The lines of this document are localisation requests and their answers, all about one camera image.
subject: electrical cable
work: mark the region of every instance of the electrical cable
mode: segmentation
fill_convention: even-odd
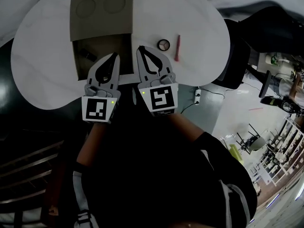
[[[183,109],[182,111],[181,111],[181,113],[180,114],[182,114],[186,109],[188,109],[190,106],[192,106],[192,105],[196,105],[196,103],[192,103],[191,105],[188,105],[185,109]]]
[[[210,91],[210,90],[207,90],[207,89],[204,89],[204,88],[200,88],[200,87],[198,87],[198,89],[208,91],[208,92],[210,92],[210,93],[212,93],[212,94],[222,95],[222,96],[224,97],[224,99],[225,99],[225,96],[224,96],[223,94],[221,94],[221,93],[215,93],[215,92],[212,92],[212,91]],[[188,105],[186,108],[184,108],[184,109],[181,111],[180,114],[182,114],[182,113],[183,113],[186,109],[188,109],[190,106],[196,105],[197,103],[198,103],[198,102],[195,102],[195,103],[192,103],[192,104]]]
[[[222,95],[222,96],[224,97],[224,99],[225,99],[225,96],[224,96],[223,94],[221,94],[221,93],[215,93],[215,92],[212,92],[212,91],[207,90],[207,89],[204,89],[204,88],[199,88],[199,89],[202,89],[202,90],[208,91],[208,92],[213,93],[213,94],[216,94],[216,95]]]
[[[251,87],[253,87],[253,88],[257,89],[258,91],[261,91],[259,88],[254,87],[254,86],[252,86],[252,85],[250,85],[250,84],[247,84],[247,83],[245,83],[245,82],[243,82],[243,84],[245,84],[245,85],[249,85],[249,86],[251,86]]]

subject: person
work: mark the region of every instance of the person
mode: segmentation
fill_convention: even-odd
[[[75,227],[246,227],[257,195],[245,168],[183,115],[136,106],[95,123],[81,148]]]
[[[303,82],[299,73],[294,82],[284,78],[273,77],[269,87],[280,97],[288,97],[301,108],[304,108]]]

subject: cardboard box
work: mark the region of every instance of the cardboard box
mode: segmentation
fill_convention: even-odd
[[[71,0],[70,40],[78,80],[87,79],[95,62],[113,52],[120,56],[120,74],[132,74],[132,32],[133,0]]]

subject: power strip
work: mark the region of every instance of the power strip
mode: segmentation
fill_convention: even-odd
[[[200,93],[201,93],[201,89],[197,89],[197,90],[195,90],[195,92],[194,92],[194,96],[195,96],[195,98],[194,98],[194,103],[195,103],[196,105],[198,105],[198,104],[200,103]]]

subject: white table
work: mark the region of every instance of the white table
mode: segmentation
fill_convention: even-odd
[[[83,96],[85,80],[78,81],[69,37],[70,0],[40,0],[20,25],[12,47],[15,83],[32,105],[56,109]],[[174,61],[181,35],[180,62]],[[218,11],[206,0],[134,0],[134,74],[120,76],[120,84],[139,82],[136,50],[156,48],[159,39],[171,42],[164,52],[177,82],[200,86],[223,71],[230,50],[229,32]]]

